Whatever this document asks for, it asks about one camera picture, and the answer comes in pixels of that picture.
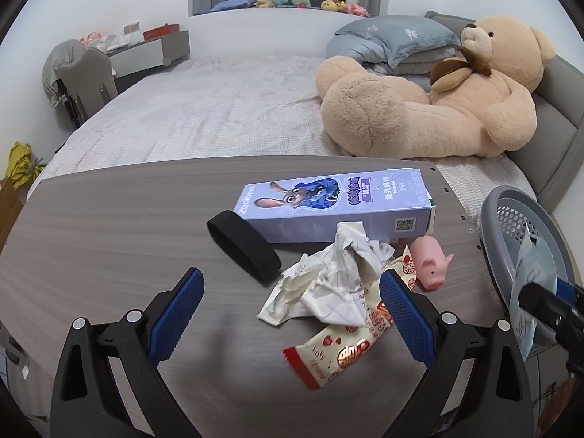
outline black ring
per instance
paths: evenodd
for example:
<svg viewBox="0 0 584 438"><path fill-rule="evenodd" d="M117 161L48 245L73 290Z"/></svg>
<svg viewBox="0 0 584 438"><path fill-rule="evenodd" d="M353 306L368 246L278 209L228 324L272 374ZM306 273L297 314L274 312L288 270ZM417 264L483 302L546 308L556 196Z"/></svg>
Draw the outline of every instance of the black ring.
<svg viewBox="0 0 584 438"><path fill-rule="evenodd" d="M209 234L229 257L261 283L272 281L282 266L272 246L247 220L223 211L207 221Z"/></svg>

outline toothpaste box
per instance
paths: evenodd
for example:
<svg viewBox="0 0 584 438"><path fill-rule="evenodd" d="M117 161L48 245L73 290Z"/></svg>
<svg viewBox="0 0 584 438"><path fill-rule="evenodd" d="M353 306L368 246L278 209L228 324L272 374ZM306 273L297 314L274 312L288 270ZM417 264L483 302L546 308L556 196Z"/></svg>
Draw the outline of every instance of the toothpaste box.
<svg viewBox="0 0 584 438"><path fill-rule="evenodd" d="M234 212L271 243L333 242L347 220L371 240L430 234L435 205L420 170L403 168L247 184Z"/></svg>

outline yellow plastic bag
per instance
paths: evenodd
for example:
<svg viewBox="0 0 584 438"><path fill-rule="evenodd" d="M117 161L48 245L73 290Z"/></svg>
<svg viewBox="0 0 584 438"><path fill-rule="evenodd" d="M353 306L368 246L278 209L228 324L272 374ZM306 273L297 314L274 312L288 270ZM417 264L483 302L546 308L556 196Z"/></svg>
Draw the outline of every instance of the yellow plastic bag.
<svg viewBox="0 0 584 438"><path fill-rule="evenodd" d="M31 159L32 150L30 145L16 142L10 149L8 155L8 167L6 168L6 178L10 179L14 189L18 189L27 183L31 183L39 177L46 164L41 164L42 158L34 161Z"/></svg>

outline qr code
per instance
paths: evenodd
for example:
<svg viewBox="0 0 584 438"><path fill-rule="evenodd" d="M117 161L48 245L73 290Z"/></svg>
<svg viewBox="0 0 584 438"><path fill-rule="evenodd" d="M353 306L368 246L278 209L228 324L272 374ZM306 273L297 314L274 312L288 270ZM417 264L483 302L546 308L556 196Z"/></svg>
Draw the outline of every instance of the qr code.
<svg viewBox="0 0 584 438"><path fill-rule="evenodd" d="M409 217L407 219L395 220L395 232L413 232L416 226L416 218Z"/></svg>

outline cartoon rabbit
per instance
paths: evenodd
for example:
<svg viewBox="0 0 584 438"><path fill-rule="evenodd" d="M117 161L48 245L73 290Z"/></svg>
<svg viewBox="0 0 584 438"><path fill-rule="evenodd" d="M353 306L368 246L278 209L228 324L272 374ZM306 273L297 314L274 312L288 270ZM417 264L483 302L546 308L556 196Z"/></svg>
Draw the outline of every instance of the cartoon rabbit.
<svg viewBox="0 0 584 438"><path fill-rule="evenodd" d="M299 182L292 189L284 189L277 182L272 181L270 187L284 196L281 200L262 197L254 204L258 207L281 207L284 205L296 209L300 206L313 209L326 209L336 204L339 193L339 183L330 178L311 183Z"/></svg>

